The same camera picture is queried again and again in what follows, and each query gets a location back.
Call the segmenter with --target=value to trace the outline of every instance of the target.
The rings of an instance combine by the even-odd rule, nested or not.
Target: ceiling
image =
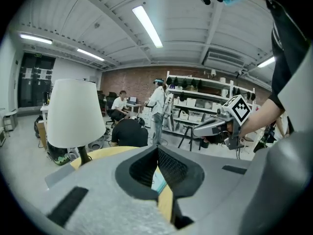
[[[162,43],[156,48],[132,9],[142,5]],[[70,59],[100,70],[183,65],[243,71],[269,89],[272,18],[262,0],[225,6],[212,0],[28,0],[11,29],[51,39],[22,40],[24,50]],[[105,59],[77,52],[81,48]]]

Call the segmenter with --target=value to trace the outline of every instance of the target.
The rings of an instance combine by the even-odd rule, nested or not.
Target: floor
[[[34,206],[37,206],[38,196],[47,190],[45,177],[60,168],[48,158],[43,148],[38,148],[39,139],[34,131],[36,118],[37,115],[19,117],[17,128],[10,132],[10,137],[7,137],[3,147],[0,147],[0,170],[9,187]],[[181,135],[163,132],[162,144],[167,147],[178,147],[181,138]],[[108,142],[105,142],[105,147],[109,147]],[[181,149],[189,151],[189,139],[184,140]],[[192,152],[236,158],[236,151],[230,151],[224,145],[210,144],[209,148],[201,148],[199,151],[199,140],[194,141]],[[242,149],[240,156],[241,159],[252,160],[254,153],[246,148]]]

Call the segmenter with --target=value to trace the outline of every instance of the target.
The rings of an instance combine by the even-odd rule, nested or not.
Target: jacket zipper
[[[294,20],[291,18],[291,16],[287,13],[287,11],[285,10],[285,8],[276,0],[273,0],[275,3],[277,3],[279,6],[281,6],[286,14],[286,16],[289,18],[289,20],[292,22],[292,24],[297,28],[297,30],[299,31],[299,33],[301,34],[301,36],[304,38],[305,41],[307,41],[307,38],[305,37],[305,35],[303,34],[303,32],[301,31],[301,29],[299,28],[299,26],[294,22]]]

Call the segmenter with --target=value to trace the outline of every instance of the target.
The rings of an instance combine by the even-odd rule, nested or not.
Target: ceiling light
[[[258,65],[258,67],[259,67],[259,68],[263,68],[263,67],[265,67],[265,66],[267,66],[267,65],[269,65],[269,64],[271,64],[271,63],[273,63],[273,62],[275,62],[275,58],[274,58],[274,57],[271,57],[270,59],[268,59],[268,60],[266,60],[266,61],[260,63],[260,64]]]
[[[150,18],[148,17],[145,9],[142,6],[136,7],[133,9],[133,13],[136,15],[138,20],[141,22],[142,26],[145,28],[147,33],[149,34],[152,42],[155,44],[157,48],[162,48],[163,45],[161,43],[160,38],[158,37],[157,31],[154,28]]]
[[[94,58],[96,58],[96,59],[99,59],[100,61],[104,61],[103,58],[98,57],[98,56],[96,56],[96,55],[94,55],[94,54],[91,54],[91,53],[89,53],[89,52],[87,52],[87,51],[84,51],[84,50],[82,50],[82,49],[77,49],[77,51],[79,51],[79,52],[81,52],[81,53],[84,53],[84,54],[86,54],[86,55],[88,55],[88,56],[90,56],[90,57],[94,57]]]
[[[42,42],[42,43],[46,43],[46,44],[52,44],[51,40],[45,39],[45,38],[41,38],[41,37],[34,37],[34,36],[30,36],[30,35],[25,35],[25,34],[21,34],[20,37],[21,38],[25,38],[25,39],[38,41],[38,42]]]

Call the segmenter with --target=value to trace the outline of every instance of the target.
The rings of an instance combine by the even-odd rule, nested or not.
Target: gray pants
[[[153,144],[161,144],[161,134],[162,134],[162,114],[156,113],[153,115],[153,121],[155,122],[155,132],[153,134]]]

